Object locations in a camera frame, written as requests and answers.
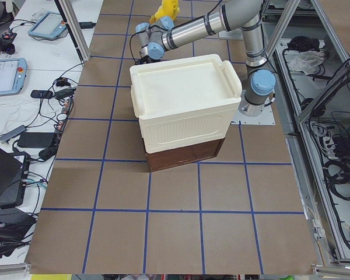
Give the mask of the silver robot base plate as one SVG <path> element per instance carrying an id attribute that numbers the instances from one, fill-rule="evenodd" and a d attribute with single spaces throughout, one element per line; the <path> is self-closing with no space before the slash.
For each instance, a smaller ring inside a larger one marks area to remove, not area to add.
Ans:
<path id="1" fill-rule="evenodd" d="M 263 108 L 263 111 L 258 116 L 250 117 L 242 113 L 238 108 L 234 114 L 232 125 L 276 125 L 272 106 Z"/>

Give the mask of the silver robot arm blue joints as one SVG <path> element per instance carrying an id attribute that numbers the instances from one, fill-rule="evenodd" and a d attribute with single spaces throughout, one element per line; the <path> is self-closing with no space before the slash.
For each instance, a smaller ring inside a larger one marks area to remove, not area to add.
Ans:
<path id="1" fill-rule="evenodd" d="M 274 100 L 276 77 L 267 68 L 269 55 L 262 27 L 264 1 L 220 2 L 206 14 L 180 25 L 165 16 L 154 23 L 140 23 L 135 28 L 141 51 L 161 60 L 165 52 L 178 49 L 206 37 L 217 35 L 231 40 L 238 37 L 244 43 L 248 89 L 239 109 L 243 114 L 259 116 Z"/>

